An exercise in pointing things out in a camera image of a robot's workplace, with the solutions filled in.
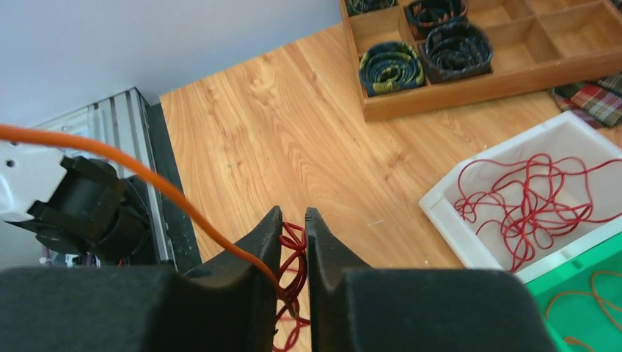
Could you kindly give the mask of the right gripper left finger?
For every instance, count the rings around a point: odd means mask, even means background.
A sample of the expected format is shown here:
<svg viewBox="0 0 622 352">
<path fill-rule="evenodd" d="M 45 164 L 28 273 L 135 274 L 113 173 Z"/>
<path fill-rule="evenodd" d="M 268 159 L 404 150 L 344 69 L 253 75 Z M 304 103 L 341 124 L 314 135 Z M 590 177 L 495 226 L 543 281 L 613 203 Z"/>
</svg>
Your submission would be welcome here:
<svg viewBox="0 0 622 352">
<path fill-rule="evenodd" d="M 269 351 L 272 283 L 221 252 L 185 274 L 169 266 L 1 272 L 3 351 Z"/>
</svg>

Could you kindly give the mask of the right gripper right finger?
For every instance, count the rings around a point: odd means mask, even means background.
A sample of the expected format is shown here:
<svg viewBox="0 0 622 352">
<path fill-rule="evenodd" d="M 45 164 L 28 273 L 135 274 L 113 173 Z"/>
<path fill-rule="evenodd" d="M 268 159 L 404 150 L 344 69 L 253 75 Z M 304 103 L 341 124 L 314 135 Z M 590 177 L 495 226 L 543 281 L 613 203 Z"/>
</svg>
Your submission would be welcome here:
<svg viewBox="0 0 622 352">
<path fill-rule="evenodd" d="M 492 269 L 373 268 L 305 214 L 314 351 L 554 351 L 528 289 Z"/>
</svg>

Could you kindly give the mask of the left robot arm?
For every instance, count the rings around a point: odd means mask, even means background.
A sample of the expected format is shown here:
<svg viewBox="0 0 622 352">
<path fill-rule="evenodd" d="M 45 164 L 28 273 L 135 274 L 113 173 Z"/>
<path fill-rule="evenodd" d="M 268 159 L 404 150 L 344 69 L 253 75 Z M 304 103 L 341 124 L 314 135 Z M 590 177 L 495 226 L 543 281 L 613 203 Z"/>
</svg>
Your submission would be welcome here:
<svg viewBox="0 0 622 352">
<path fill-rule="evenodd" d="M 118 266 L 158 260 L 145 182 L 103 159 L 2 142 L 1 220 L 60 254 Z"/>
</svg>

